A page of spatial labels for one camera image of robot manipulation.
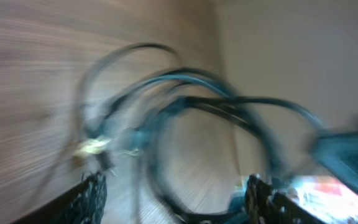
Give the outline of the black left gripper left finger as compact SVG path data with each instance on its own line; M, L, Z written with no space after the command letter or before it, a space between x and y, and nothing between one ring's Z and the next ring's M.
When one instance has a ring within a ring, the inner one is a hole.
M107 196L106 176L97 172L13 224L101 224Z

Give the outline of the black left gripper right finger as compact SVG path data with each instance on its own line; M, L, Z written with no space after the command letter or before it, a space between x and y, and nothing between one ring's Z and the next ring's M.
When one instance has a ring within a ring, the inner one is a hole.
M324 224L254 175L247 181L245 205L249 224Z

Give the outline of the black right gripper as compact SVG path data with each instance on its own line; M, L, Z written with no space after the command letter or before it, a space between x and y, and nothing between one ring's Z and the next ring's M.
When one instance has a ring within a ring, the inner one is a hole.
M353 130L330 130L313 140L312 158L358 194L358 117Z

